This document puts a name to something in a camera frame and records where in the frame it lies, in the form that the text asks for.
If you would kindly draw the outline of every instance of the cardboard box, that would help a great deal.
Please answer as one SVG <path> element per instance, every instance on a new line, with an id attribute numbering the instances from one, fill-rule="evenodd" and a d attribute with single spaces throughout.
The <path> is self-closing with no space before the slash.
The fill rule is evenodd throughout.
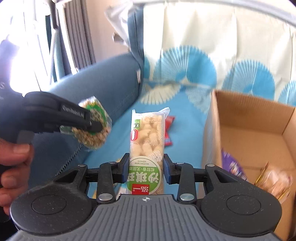
<path id="1" fill-rule="evenodd" d="M 296 191 L 296 112 L 291 106 L 233 92 L 214 91 L 204 131 L 202 166 L 222 167 L 221 148 L 230 153 L 254 183 L 269 162 L 293 176 L 275 233 L 294 232 Z"/>

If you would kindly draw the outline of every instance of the circular cover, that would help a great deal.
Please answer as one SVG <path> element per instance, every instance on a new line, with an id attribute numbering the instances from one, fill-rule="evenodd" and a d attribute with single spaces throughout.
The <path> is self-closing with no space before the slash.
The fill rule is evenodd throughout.
<path id="1" fill-rule="evenodd" d="M 91 211 L 91 201 L 84 193 L 61 183 L 31 189 L 11 205 L 15 225 L 40 235 L 69 232 L 82 225 Z"/>
<path id="2" fill-rule="evenodd" d="M 281 205 L 274 196 L 239 183 L 215 188 L 203 198 L 200 208 L 217 230 L 240 237 L 274 231 L 281 219 Z"/>

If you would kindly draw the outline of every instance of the crosshair symbol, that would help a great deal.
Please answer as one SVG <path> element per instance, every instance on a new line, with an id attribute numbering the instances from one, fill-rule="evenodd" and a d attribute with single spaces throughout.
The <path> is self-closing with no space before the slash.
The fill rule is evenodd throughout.
<path id="1" fill-rule="evenodd" d="M 143 200 L 144 202 L 148 202 L 148 201 L 150 201 L 150 200 L 151 200 L 151 198 L 144 197 L 144 198 L 142 198 L 142 200 Z"/>

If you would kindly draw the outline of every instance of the gray ribbed plate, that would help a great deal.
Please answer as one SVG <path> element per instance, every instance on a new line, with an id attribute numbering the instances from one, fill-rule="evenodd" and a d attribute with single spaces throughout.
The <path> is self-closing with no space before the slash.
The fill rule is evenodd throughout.
<path id="1" fill-rule="evenodd" d="M 253 238 L 229 236 L 206 224 L 193 205 L 182 205 L 172 195 L 121 195 L 112 204 L 99 205 L 81 227 L 56 236 L 34 236 L 19 231 L 11 241 L 78 240 L 279 240 L 274 234 Z"/>

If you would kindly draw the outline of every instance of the gray curtain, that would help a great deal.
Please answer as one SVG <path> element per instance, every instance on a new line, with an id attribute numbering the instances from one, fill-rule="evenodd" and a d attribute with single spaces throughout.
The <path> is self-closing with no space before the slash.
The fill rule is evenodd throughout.
<path id="1" fill-rule="evenodd" d="M 66 3 L 65 18 L 75 68 L 79 70 L 94 64 L 85 0 L 72 0 Z"/>

